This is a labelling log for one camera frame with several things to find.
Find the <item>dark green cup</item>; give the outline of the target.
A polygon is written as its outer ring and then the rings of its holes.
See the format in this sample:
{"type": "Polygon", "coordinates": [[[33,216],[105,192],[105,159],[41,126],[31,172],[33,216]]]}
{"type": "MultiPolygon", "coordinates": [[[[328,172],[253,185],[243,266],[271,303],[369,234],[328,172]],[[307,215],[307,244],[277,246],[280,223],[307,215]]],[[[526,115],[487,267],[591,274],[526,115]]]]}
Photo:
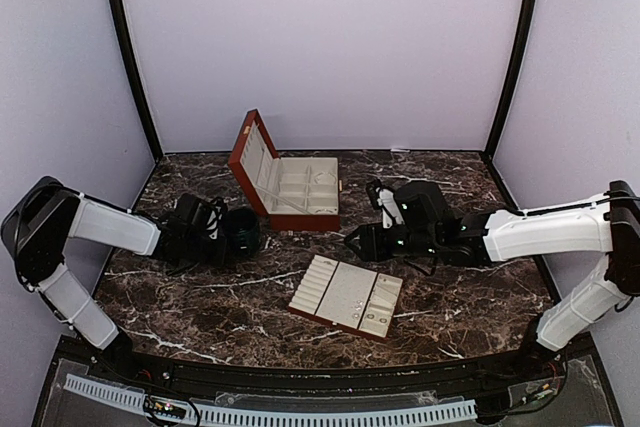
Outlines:
{"type": "Polygon", "coordinates": [[[252,257],[260,250],[260,219],[251,208],[229,210],[223,218],[222,228],[234,255],[252,257]]]}

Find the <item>red jewelry tray cream insert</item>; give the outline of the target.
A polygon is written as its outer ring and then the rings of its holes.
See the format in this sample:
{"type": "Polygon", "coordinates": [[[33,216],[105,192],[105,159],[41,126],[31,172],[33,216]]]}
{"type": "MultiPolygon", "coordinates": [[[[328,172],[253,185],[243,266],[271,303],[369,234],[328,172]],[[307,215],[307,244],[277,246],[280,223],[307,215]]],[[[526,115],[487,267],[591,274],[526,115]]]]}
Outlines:
{"type": "Polygon", "coordinates": [[[376,341],[387,339],[403,280],[316,255],[287,309],[304,318],[376,341]],[[356,301],[364,303],[356,309],[356,301]]]}

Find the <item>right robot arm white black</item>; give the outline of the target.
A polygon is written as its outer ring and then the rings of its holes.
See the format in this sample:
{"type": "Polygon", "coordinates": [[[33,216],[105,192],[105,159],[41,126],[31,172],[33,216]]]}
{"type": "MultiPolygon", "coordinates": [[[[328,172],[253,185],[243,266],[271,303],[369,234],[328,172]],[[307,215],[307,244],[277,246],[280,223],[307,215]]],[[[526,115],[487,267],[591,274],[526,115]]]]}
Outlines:
{"type": "Polygon", "coordinates": [[[378,223],[358,226],[345,245],[365,262],[425,257],[457,267],[488,267],[507,260],[564,252],[598,252],[591,273],[570,295],[532,321],[510,371],[534,379],[586,327],[639,295],[639,198],[624,181],[602,194],[538,209],[501,208],[461,214],[440,187],[411,181],[391,189],[366,186],[378,223]]]}

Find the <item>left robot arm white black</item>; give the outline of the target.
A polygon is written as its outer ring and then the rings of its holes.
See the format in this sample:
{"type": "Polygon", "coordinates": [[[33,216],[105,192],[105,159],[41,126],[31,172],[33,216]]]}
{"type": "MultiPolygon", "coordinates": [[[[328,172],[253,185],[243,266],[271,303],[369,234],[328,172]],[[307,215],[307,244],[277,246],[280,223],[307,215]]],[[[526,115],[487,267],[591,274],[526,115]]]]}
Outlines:
{"type": "Polygon", "coordinates": [[[225,254],[225,201],[183,194],[172,210],[152,217],[117,207],[40,178],[1,224],[1,240],[21,286],[38,294],[58,319],[103,353],[101,364],[120,383],[141,374],[129,336],[99,306],[70,268],[80,243],[119,249],[173,266],[216,264],[225,254]]]}

